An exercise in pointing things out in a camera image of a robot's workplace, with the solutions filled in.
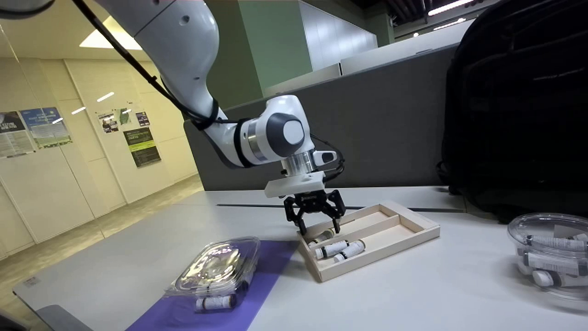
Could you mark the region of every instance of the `wooden tray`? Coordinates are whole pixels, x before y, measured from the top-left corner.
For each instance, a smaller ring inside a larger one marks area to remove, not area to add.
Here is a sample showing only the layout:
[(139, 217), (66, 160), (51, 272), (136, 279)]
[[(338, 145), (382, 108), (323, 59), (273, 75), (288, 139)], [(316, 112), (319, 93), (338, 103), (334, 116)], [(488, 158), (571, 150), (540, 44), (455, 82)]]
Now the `wooden tray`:
[[(398, 253), (420, 242), (439, 237), (439, 224), (396, 204), (374, 204), (339, 219), (339, 233), (330, 231), (332, 224), (310, 226), (301, 237), (299, 253), (316, 281), (327, 281), (362, 268), (369, 263)], [(365, 250), (343, 261), (316, 259), (314, 248), (336, 241), (365, 242)]]

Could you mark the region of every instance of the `black backpack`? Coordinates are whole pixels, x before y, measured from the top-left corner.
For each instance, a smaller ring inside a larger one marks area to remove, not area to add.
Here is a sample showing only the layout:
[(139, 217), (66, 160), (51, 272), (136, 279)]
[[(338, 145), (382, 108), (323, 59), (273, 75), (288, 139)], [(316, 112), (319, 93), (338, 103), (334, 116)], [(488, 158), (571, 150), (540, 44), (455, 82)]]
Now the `black backpack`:
[(588, 0), (503, 0), (446, 75), (441, 180), (509, 222), (588, 213)]

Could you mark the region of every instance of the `white table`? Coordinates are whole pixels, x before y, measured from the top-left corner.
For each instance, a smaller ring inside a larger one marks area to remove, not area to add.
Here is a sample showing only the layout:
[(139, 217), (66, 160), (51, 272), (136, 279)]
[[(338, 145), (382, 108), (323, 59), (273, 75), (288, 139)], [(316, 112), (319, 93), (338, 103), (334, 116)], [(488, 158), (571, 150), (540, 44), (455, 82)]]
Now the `white table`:
[[(396, 200), (407, 207), (455, 207), (426, 217), (441, 237), (327, 283), (295, 253), (249, 329), (446, 329), (586, 331), (588, 314), (566, 310), (512, 266), (505, 226), (463, 211), (435, 187), (341, 189), (349, 206)], [(204, 191), (53, 264), (14, 292), (55, 329), (125, 329), (185, 264), (220, 239), (295, 239), (279, 204), (260, 191)], [(323, 215), (306, 222), (328, 220)]]

